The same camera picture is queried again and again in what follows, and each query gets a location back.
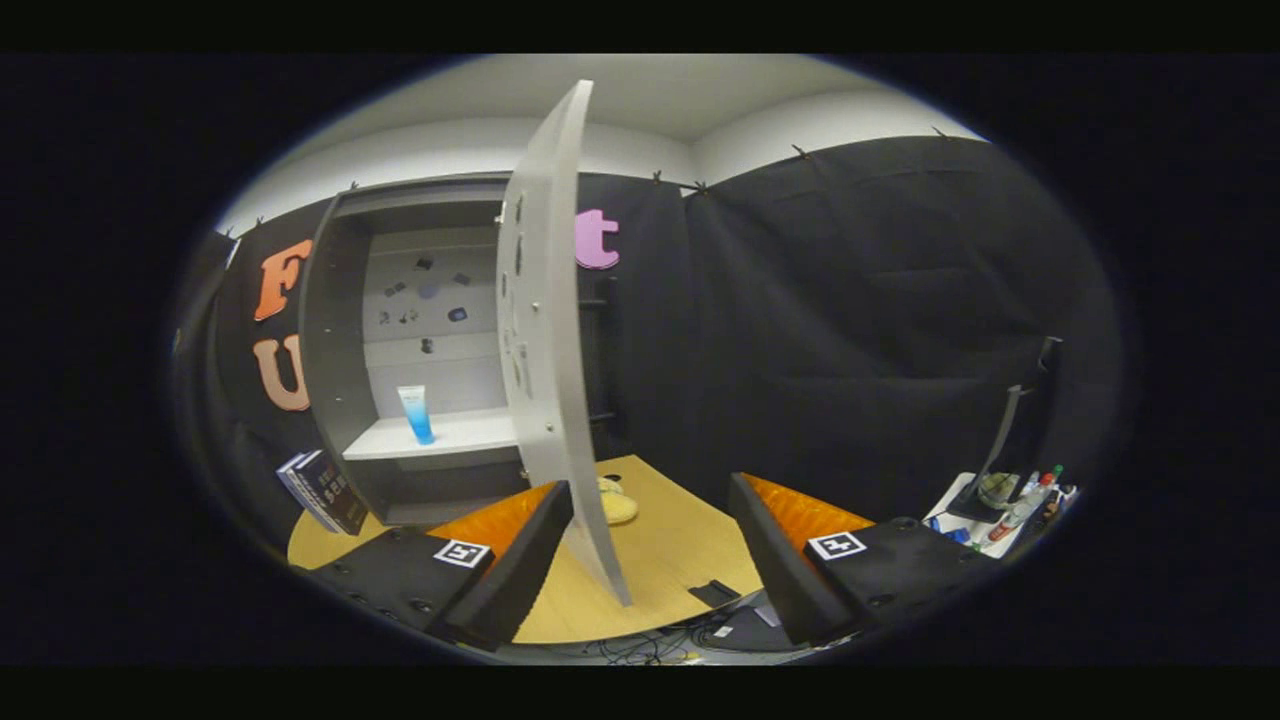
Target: pink letter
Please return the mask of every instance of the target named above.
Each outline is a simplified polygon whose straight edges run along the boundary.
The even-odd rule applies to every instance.
[[[604,219],[603,210],[588,210],[573,224],[577,264],[589,270],[607,270],[618,264],[618,254],[604,249],[604,233],[618,232],[618,223]]]

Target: peach letter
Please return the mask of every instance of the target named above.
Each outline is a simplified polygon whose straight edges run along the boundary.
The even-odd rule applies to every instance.
[[[271,398],[280,410],[301,411],[311,406],[307,397],[307,386],[302,382],[302,354],[298,352],[297,333],[284,338],[284,348],[293,359],[293,375],[298,378],[298,389],[289,392],[280,383],[280,365],[275,359],[275,351],[280,343],[274,340],[260,340],[253,343],[253,355],[257,357],[257,370],[262,375],[262,387],[266,396]]]

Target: black fabric backdrop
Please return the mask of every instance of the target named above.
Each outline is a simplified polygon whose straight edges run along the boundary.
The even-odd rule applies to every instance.
[[[262,291],[262,261],[314,240],[330,202],[314,202],[246,232],[227,269],[214,313],[210,352],[216,363],[207,365],[209,413],[233,462],[232,471],[224,475],[227,497],[234,511],[280,552],[288,547],[301,509],[275,477],[275,469],[298,452],[324,447],[324,438],[310,409],[282,410],[271,402],[252,348],[261,340],[282,343],[276,350],[280,383],[289,391],[297,387],[293,361],[283,343],[298,332],[302,269],[308,260],[298,260],[293,288],[282,288],[284,310],[262,322],[253,319],[253,310]]]
[[[744,470],[874,520],[920,516],[995,438],[1006,388],[1065,340],[1042,454],[1088,483],[1117,411],[1123,343],[1091,243],[986,142],[886,138],[776,163],[681,197],[584,174],[579,211],[618,223],[607,270],[579,268],[599,457],[635,452],[726,509]],[[297,332],[298,288],[257,323],[261,263],[329,201],[247,232],[215,314],[211,392],[238,421],[233,505],[283,550],[297,516],[273,470],[320,447],[310,411],[266,397],[251,352]],[[284,387],[292,364],[279,352]],[[218,409],[211,404],[211,411]]]
[[[920,516],[980,466],[1046,334],[1065,343],[1043,461],[1088,482],[1121,373],[1110,284],[1000,150],[859,142],[686,206],[691,491],[723,507],[745,470],[870,519]]]
[[[604,236],[618,264],[577,269],[579,299],[611,302],[582,316],[590,411],[617,415],[596,437],[596,457],[636,454],[667,477],[682,477],[691,419],[687,348],[696,318],[689,311],[692,278],[680,188],[582,174],[577,202],[579,213],[603,210],[604,219],[618,223]]]

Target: plush toy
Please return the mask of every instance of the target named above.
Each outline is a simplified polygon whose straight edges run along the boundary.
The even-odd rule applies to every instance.
[[[622,484],[609,478],[596,478],[600,488],[600,505],[604,506],[604,518],[611,525],[620,525],[636,516],[639,506],[622,492]]]

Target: open cabinet door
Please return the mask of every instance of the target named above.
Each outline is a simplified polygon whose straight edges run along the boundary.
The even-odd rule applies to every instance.
[[[568,480],[564,542],[623,606],[622,577],[596,487],[579,337],[573,224],[591,82],[579,83],[534,133],[498,218],[498,334],[507,405],[532,486]]]

